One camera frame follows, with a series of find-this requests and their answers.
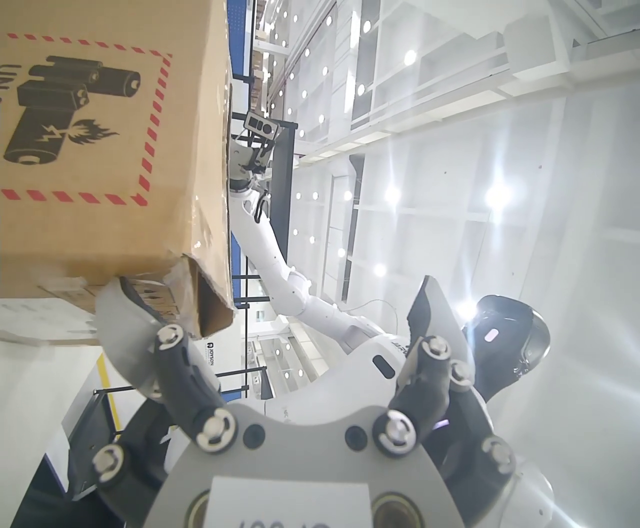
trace cable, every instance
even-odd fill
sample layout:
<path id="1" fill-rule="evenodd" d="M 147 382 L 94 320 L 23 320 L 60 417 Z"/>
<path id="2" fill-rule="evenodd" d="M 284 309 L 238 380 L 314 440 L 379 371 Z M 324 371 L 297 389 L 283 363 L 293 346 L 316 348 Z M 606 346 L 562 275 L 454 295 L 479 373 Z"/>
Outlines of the cable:
<path id="1" fill-rule="evenodd" d="M 393 304 L 391 304 L 389 301 L 385 301 L 384 299 L 372 299 L 371 301 L 367 301 L 363 305 L 356 306 L 355 308 L 350 308 L 349 310 L 345 310 L 344 312 L 346 314 L 350 314 L 352 311 L 359 310 L 360 308 L 364 308 L 365 306 L 367 306 L 367 305 L 369 305 L 371 303 L 374 303 L 376 301 L 380 301 L 381 303 L 384 303 L 384 304 L 388 305 L 394 311 L 394 315 L 396 316 L 396 331 L 394 333 L 397 335 L 397 333 L 398 333 L 398 311 L 396 310 L 396 307 L 393 306 Z"/>
<path id="2" fill-rule="evenodd" d="M 260 223 L 260 217 L 262 216 L 262 208 L 264 207 L 264 201 L 268 193 L 269 191 L 265 189 L 260 195 L 260 198 L 258 198 L 258 203 L 255 205 L 255 211 L 253 212 L 253 220 L 256 223 Z"/>

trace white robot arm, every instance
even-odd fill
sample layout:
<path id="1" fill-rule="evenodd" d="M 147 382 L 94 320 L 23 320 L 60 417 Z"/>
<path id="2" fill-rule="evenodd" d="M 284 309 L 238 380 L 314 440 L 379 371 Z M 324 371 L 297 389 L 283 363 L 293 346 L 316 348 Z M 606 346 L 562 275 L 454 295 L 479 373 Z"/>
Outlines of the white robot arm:
<path id="1" fill-rule="evenodd" d="M 256 215 L 261 193 L 250 186 L 250 180 L 246 183 L 247 187 L 243 190 L 229 194 L 230 223 L 242 251 L 262 278 L 276 313 L 296 317 L 335 339 L 347 354 L 372 337 L 384 333 L 380 327 L 363 317 L 341 312 L 309 294 L 307 278 L 292 270 L 282 258 L 269 218 L 266 214 Z"/>

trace robot camera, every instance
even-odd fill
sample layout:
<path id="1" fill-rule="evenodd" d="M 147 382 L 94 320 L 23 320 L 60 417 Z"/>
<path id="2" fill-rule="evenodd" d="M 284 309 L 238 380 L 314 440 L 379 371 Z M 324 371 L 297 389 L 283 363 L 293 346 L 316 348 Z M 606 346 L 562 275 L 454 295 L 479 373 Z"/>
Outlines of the robot camera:
<path id="1" fill-rule="evenodd" d="M 246 114 L 244 128 L 254 134 L 257 134 L 261 138 L 273 141 L 278 135 L 280 126 L 277 123 L 269 121 L 267 118 L 250 111 Z"/>

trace flame icon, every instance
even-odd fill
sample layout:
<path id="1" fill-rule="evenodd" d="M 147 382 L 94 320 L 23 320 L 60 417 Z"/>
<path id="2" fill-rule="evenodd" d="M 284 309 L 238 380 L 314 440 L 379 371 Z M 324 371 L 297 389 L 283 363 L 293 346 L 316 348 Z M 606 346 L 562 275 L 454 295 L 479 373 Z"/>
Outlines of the flame icon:
<path id="1" fill-rule="evenodd" d="M 109 129 L 103 129 L 95 122 L 95 119 L 82 119 L 76 121 L 68 131 L 69 141 L 73 141 L 78 145 L 86 145 L 87 143 L 95 143 L 109 136 L 118 136 L 117 132 L 111 132 Z"/>

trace metal screw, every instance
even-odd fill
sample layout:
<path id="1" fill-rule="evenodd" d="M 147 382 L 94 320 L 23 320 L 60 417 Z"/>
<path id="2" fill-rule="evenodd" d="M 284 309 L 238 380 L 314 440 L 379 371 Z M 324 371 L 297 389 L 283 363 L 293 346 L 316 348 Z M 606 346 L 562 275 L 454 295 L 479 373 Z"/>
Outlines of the metal screw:
<path id="1" fill-rule="evenodd" d="M 451 361 L 450 387 L 457 392 L 465 392 L 473 385 L 471 369 L 464 361 L 454 359 Z"/>
<path id="2" fill-rule="evenodd" d="M 437 360 L 446 360 L 451 357 L 449 343 L 439 335 L 433 335 L 422 341 L 422 350 Z"/>
<path id="3" fill-rule="evenodd" d="M 451 365 L 451 376 L 453 376 L 456 381 L 462 381 L 467 378 L 467 373 L 460 363 L 454 363 Z"/>
<path id="4" fill-rule="evenodd" d="M 439 335 L 429 339 L 429 350 L 431 350 L 431 352 L 433 352 L 436 356 L 441 356 L 446 353 L 448 347 L 449 344 L 447 343 L 447 341 Z"/>
<path id="5" fill-rule="evenodd" d="M 383 432 L 378 434 L 378 443 L 391 455 L 401 456 L 409 453 L 416 444 L 417 435 L 411 420 L 400 411 L 387 411 L 387 423 Z"/>
<path id="6" fill-rule="evenodd" d="M 162 327 L 158 330 L 158 339 L 163 345 L 175 343 L 175 339 L 178 337 L 178 333 L 172 324 Z"/>
<path id="7" fill-rule="evenodd" d="M 154 381 L 153 386 L 151 387 L 151 397 L 153 399 L 162 398 L 162 392 L 160 392 L 160 386 L 158 385 L 158 380 Z"/>
<path id="8" fill-rule="evenodd" d="M 385 432 L 391 441 L 398 445 L 405 444 L 410 434 L 409 427 L 401 419 L 389 420 Z"/>
<path id="9" fill-rule="evenodd" d="M 488 436 L 482 443 L 482 450 L 489 454 L 498 471 L 506 475 L 515 469 L 515 459 L 513 457 L 513 451 L 509 444 L 507 444 L 499 436 Z"/>
<path id="10" fill-rule="evenodd" d="M 105 445 L 93 457 L 93 468 L 99 475 L 99 481 L 104 484 L 114 478 L 122 469 L 124 451 L 117 444 Z"/>
<path id="11" fill-rule="evenodd" d="M 202 426 L 202 432 L 196 436 L 198 446 L 203 451 L 213 453 L 222 451 L 233 442 L 236 437 L 237 424 L 234 416 L 219 407 L 212 417 Z"/>

